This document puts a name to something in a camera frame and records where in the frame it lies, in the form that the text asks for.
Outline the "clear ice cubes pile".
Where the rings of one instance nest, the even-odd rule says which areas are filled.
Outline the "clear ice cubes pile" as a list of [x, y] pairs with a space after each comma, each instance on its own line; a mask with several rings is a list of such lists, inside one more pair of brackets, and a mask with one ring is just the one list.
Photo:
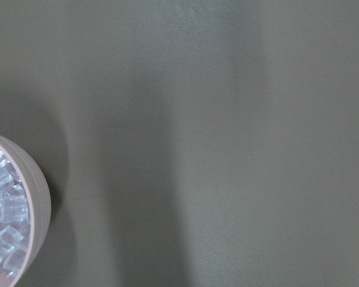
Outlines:
[[28, 198], [17, 170], [0, 149], [0, 272], [14, 278], [29, 245]]

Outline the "pink bowl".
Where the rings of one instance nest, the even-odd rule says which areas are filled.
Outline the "pink bowl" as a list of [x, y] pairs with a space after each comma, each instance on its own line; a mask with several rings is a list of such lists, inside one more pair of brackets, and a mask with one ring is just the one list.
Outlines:
[[33, 158], [14, 142], [0, 135], [3, 150], [17, 170], [24, 186], [30, 213], [29, 245], [23, 265], [14, 278], [0, 272], [0, 286], [15, 286], [30, 267], [46, 238], [51, 218], [51, 197], [47, 181]]

